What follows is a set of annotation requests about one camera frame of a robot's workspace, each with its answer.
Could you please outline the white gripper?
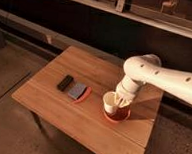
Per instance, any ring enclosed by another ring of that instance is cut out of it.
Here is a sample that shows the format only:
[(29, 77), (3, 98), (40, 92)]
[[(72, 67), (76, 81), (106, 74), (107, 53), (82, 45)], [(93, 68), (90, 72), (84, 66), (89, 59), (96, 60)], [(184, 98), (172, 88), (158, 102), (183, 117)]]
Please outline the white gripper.
[(121, 81), (117, 84), (116, 93), (116, 106), (124, 108), (131, 104), (132, 100), (135, 99), (137, 93), (143, 86), (142, 82), (134, 81), (129, 76), (124, 76)]

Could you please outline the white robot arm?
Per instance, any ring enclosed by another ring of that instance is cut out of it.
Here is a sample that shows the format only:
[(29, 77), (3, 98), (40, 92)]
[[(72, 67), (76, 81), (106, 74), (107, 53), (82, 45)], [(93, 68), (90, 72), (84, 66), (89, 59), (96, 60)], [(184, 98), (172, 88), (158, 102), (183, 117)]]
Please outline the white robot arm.
[(125, 76), (115, 90), (122, 107), (130, 104), (145, 83), (154, 85), (192, 105), (192, 73), (163, 68), (153, 54), (132, 56), (123, 65)]

